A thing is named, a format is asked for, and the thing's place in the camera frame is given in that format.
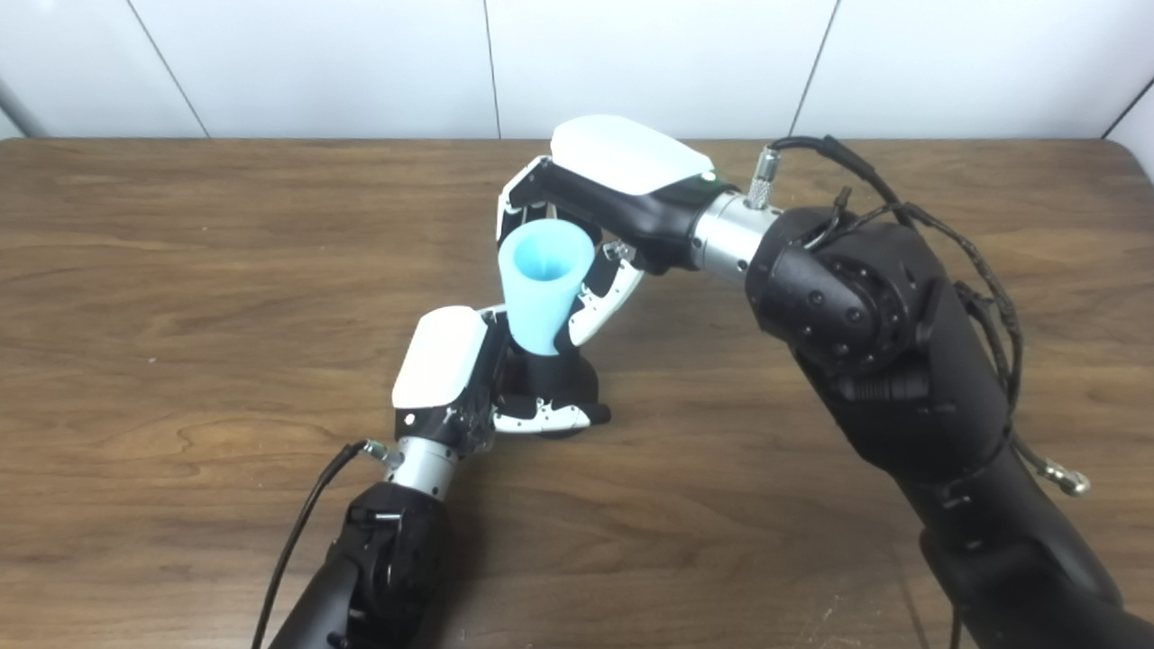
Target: robotic hand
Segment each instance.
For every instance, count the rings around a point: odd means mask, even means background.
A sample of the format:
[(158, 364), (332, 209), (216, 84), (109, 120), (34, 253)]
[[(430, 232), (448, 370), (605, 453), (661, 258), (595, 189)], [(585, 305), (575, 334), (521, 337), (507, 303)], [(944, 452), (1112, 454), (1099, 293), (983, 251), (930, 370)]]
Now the robotic hand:
[[(421, 320), (394, 390), (398, 449), (358, 447), (388, 464), (387, 479), (353, 501), (272, 647), (406, 646), (447, 547), (442, 500), (457, 461), (488, 449), (496, 432), (571, 434), (607, 422), (595, 373), (577, 350), (644, 274), (670, 268), (735, 284), (759, 328), (793, 350), (859, 455), (893, 477), (926, 525), (922, 551), (954, 604), (956, 643), (965, 622), (983, 649), (1154, 647), (1154, 626), (1123, 611), (1109, 574), (1027, 470), (1069, 494), (1088, 488), (1013, 430), (1021, 334), (969, 241), (901, 203), (832, 137), (766, 147), (747, 194), (706, 156), (622, 118), (567, 122), (552, 148), (502, 192), (497, 241), (545, 218), (548, 206), (594, 245), (602, 231), (617, 237), (584, 276), (553, 338), (557, 353), (522, 349), (509, 335), (516, 314), (501, 308), (448, 307)], [(854, 215), (846, 189), (826, 208), (771, 207), (780, 151), (792, 148), (846, 167), (885, 204)], [(887, 211), (897, 223), (876, 221)], [(951, 283), (914, 222), (961, 245), (994, 299)], [(987, 334), (992, 366), (971, 318)]]

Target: light blue plastic cup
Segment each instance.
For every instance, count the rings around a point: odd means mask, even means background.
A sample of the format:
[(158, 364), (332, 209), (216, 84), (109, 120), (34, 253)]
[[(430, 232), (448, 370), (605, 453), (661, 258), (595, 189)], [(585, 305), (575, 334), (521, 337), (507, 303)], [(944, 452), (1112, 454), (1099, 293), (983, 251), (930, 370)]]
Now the light blue plastic cup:
[(568, 221), (533, 221), (505, 238), (497, 269), (509, 333), (518, 345), (538, 356), (557, 355), (553, 338), (592, 264), (593, 241)]

